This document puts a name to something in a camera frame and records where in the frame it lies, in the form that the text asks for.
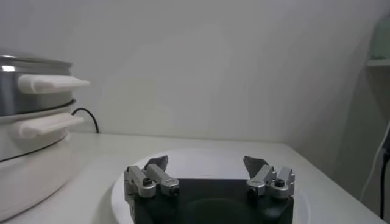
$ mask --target metal gripper jaw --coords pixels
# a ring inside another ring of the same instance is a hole
[[[160,185],[162,194],[176,196],[179,194],[179,181],[165,173],[168,157],[150,159],[140,169],[138,166],[129,166],[124,172],[125,199],[130,203],[134,196],[151,198],[156,195],[157,185]]]
[[[274,167],[263,159],[245,156],[243,160],[250,176],[246,182],[250,198],[270,195],[284,199],[294,195],[295,175],[290,168],[282,167],[277,175]]]

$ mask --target stainless steel lid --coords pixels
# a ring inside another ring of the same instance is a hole
[[[69,74],[71,63],[51,60],[38,55],[0,48],[0,71],[42,73],[57,71]]]
[[[65,107],[73,103],[69,89],[32,93],[23,91],[20,78],[71,78],[71,63],[51,60],[34,54],[0,49],[0,116],[33,113]]]

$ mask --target pot handle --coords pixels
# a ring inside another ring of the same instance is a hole
[[[74,88],[88,86],[89,81],[68,75],[28,75],[18,78],[18,88],[22,93],[45,94],[72,91]]]
[[[10,134],[13,138],[31,139],[83,122],[84,118],[82,117],[75,117],[69,113],[59,113],[15,122],[10,127]]]

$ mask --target shelf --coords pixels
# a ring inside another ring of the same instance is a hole
[[[368,60],[368,67],[384,67],[390,66],[390,59]]]

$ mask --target white cable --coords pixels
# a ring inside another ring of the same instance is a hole
[[[368,184],[370,183],[370,181],[372,179],[372,176],[374,175],[375,165],[377,164],[377,160],[378,160],[379,154],[380,154],[380,152],[383,149],[383,143],[385,143],[385,140],[386,140],[386,137],[387,137],[387,135],[389,133],[389,130],[390,130],[390,122],[388,123],[388,126],[386,128],[385,136],[383,137],[382,142],[380,143],[380,145],[379,145],[379,147],[377,149],[377,152],[375,153],[375,157],[374,157],[374,160],[373,160],[372,166],[371,166],[370,175],[368,176],[368,178],[366,180],[366,183],[364,184],[364,186],[363,186],[363,188],[361,190],[360,198],[359,198],[360,202],[363,202],[364,193],[366,192]]]

